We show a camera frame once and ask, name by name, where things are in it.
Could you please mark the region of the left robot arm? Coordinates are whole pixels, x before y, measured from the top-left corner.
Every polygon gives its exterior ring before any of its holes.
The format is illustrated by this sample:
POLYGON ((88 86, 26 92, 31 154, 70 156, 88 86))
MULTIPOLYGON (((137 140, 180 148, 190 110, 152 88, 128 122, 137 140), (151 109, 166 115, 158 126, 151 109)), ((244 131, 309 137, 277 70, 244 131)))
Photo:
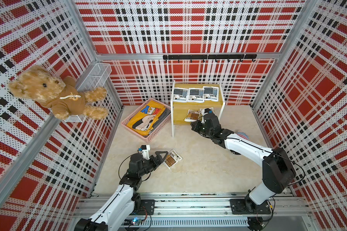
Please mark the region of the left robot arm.
POLYGON ((127 157, 129 167, 119 185, 108 201, 90 218, 81 218, 75 225, 75 231, 117 231, 125 219, 141 209, 141 196, 137 192, 142 178, 155 171, 168 157, 168 151, 156 151, 147 158, 147 149, 140 148, 138 152, 127 157))

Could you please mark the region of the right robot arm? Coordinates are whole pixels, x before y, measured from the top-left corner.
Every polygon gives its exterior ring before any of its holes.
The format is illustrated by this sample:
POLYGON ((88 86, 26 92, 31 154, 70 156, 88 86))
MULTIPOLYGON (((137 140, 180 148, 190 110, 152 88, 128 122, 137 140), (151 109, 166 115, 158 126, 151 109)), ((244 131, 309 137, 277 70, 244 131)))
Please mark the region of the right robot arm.
POLYGON ((296 177, 293 162, 281 148, 271 149, 253 143, 246 136, 221 127, 218 117, 207 113, 191 122, 191 129, 213 143, 242 155, 262 169, 262 182, 244 198, 242 210, 255 213, 270 197, 282 193, 296 177))

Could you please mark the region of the grey coffee bag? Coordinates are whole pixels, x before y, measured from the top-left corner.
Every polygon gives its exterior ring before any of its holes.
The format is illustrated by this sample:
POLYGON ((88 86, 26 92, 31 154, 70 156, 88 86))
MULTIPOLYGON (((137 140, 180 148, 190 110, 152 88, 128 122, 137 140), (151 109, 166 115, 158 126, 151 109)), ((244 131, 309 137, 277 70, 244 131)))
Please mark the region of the grey coffee bag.
POLYGON ((218 102, 219 101, 219 88, 218 87, 203 87, 203 98, 205 101, 218 102))
POLYGON ((189 97, 189 89, 186 88, 174 88, 173 89, 173 102, 186 103, 189 97))
POLYGON ((188 102, 204 103, 204 89, 189 88, 188 102))

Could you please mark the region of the brown coffee bag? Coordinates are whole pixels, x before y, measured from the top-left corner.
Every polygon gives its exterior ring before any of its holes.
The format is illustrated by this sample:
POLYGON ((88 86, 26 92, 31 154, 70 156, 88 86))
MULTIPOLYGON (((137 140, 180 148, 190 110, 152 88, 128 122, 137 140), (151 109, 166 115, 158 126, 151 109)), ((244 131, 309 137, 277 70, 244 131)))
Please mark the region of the brown coffee bag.
POLYGON ((188 110, 188 113, 184 119, 185 122, 195 122, 199 120, 201 116, 201 111, 188 110))
POLYGON ((212 113, 213 112, 213 107, 210 107, 210 108, 200 108, 200 112, 201 112, 201 115, 206 115, 208 113, 212 113))
POLYGON ((182 159, 183 158, 181 157, 181 155, 175 149, 172 149, 168 153, 164 161, 164 164, 168 167, 168 169, 171 169, 175 164, 180 162, 182 159))

